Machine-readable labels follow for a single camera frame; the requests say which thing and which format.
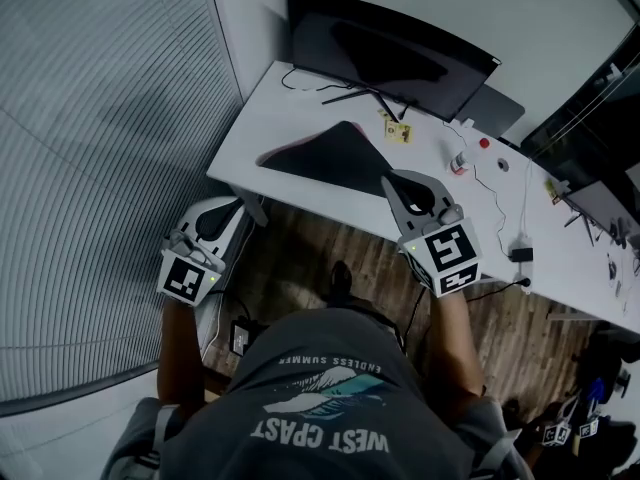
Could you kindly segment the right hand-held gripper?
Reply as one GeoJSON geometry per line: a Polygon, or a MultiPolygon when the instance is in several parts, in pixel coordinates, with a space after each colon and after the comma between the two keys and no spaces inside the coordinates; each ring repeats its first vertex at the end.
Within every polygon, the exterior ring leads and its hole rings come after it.
{"type": "Polygon", "coordinates": [[[439,179],[393,170],[381,185],[401,233],[399,251],[420,284],[440,298],[480,279],[483,256],[471,219],[461,206],[452,206],[439,179]]]}

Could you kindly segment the pink mat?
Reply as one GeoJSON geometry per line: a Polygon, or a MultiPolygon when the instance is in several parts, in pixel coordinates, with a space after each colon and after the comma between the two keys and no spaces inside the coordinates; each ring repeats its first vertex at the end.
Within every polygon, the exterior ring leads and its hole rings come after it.
{"type": "Polygon", "coordinates": [[[256,165],[383,197],[381,178],[392,167],[353,122],[331,128],[260,155],[256,165]]]}

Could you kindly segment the person's left forearm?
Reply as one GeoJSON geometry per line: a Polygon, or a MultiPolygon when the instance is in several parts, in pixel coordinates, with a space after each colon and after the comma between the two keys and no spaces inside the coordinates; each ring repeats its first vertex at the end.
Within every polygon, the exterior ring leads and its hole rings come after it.
{"type": "Polygon", "coordinates": [[[167,298],[162,311],[158,398],[188,420],[205,406],[204,372],[193,309],[167,298]]]}

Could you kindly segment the white desk leg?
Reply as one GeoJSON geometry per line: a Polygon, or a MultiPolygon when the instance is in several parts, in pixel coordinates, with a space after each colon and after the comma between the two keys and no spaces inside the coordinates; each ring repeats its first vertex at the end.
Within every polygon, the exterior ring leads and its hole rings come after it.
{"type": "Polygon", "coordinates": [[[257,226],[266,227],[269,219],[262,205],[261,199],[253,194],[248,193],[241,196],[247,213],[253,218],[257,226]]]}

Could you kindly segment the clear bottle with red cap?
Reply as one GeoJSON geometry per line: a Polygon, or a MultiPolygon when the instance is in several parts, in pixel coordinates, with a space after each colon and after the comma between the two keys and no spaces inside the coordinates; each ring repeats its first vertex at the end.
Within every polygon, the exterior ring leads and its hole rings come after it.
{"type": "Polygon", "coordinates": [[[483,137],[469,143],[449,163],[449,170],[455,175],[463,175],[472,169],[478,158],[491,146],[491,140],[483,137]]]}

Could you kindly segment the person's right shoe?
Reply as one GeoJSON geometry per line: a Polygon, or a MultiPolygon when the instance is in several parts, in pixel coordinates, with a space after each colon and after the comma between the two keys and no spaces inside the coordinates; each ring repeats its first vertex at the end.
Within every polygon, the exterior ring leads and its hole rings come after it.
{"type": "Polygon", "coordinates": [[[331,298],[348,298],[351,295],[352,274],[342,261],[336,261],[331,270],[329,295],[331,298]]]}

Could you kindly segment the person's dark trousers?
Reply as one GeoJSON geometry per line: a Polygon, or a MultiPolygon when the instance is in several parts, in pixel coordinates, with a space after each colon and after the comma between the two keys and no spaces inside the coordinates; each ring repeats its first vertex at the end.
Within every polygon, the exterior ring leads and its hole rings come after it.
{"type": "Polygon", "coordinates": [[[326,303],[328,308],[349,309],[370,318],[391,333],[400,345],[403,344],[397,324],[378,311],[370,301],[356,297],[351,293],[336,292],[322,294],[320,299],[326,303]]]}

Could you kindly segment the grey desk divider panel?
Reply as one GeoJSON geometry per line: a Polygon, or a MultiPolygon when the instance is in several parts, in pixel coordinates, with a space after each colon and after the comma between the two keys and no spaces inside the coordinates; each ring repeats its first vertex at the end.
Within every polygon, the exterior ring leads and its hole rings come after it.
{"type": "Polygon", "coordinates": [[[483,84],[465,103],[455,119],[461,124],[471,120],[471,127],[493,138],[501,138],[525,114],[525,108],[483,84]]]}

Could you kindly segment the white slatted window blind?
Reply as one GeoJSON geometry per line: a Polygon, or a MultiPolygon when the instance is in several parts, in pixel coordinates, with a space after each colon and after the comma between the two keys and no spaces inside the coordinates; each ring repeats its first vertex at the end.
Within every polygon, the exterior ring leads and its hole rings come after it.
{"type": "Polygon", "coordinates": [[[213,0],[0,0],[0,416],[145,372],[242,101],[213,0]]]}

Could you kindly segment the brown cardboard sheet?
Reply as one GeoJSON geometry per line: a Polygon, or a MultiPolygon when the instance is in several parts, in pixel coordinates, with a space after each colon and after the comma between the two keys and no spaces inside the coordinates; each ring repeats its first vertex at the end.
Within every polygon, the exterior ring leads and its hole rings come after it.
{"type": "Polygon", "coordinates": [[[231,384],[239,358],[233,354],[212,355],[203,359],[205,401],[211,403],[225,394],[231,384]]]}

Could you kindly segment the black curved monitor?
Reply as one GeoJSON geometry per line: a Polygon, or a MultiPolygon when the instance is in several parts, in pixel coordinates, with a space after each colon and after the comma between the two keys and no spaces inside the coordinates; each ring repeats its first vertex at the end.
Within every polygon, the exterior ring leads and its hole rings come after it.
{"type": "Polygon", "coordinates": [[[361,0],[288,0],[292,63],[451,121],[500,66],[427,22],[361,0]]]}

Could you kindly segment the dark glass partition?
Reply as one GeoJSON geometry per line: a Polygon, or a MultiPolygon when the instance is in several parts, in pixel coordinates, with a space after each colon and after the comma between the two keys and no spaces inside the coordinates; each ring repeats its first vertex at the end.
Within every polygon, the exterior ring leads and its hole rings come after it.
{"type": "Polygon", "coordinates": [[[640,162],[640,49],[616,54],[521,143],[525,156],[572,188],[640,162]]]}

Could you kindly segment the black flat monitor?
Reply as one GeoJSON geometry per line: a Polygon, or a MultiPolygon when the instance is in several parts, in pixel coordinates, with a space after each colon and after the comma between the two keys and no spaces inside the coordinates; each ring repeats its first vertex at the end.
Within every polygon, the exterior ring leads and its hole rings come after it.
{"type": "Polygon", "coordinates": [[[566,193],[562,199],[621,247],[640,250],[640,216],[632,213],[603,182],[566,193]]]}

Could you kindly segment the person in grey shirt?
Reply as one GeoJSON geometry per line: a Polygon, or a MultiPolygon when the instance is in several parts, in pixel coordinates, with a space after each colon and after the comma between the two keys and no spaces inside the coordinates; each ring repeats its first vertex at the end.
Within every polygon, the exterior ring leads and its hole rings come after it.
{"type": "Polygon", "coordinates": [[[188,420],[142,400],[100,480],[534,480],[514,441],[488,398],[443,422],[375,321],[304,310],[188,420]]]}

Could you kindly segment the black office chair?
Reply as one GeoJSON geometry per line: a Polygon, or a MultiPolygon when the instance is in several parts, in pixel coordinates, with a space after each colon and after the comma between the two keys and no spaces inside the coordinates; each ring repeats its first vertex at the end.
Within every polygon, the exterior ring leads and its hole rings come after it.
{"type": "Polygon", "coordinates": [[[576,364],[573,394],[588,403],[585,388],[592,380],[601,377],[606,384],[606,394],[599,404],[606,404],[614,392],[621,397],[627,393],[632,379],[628,366],[640,361],[640,335],[632,335],[609,324],[599,324],[590,335],[587,346],[579,354],[573,354],[571,360],[576,364]]]}

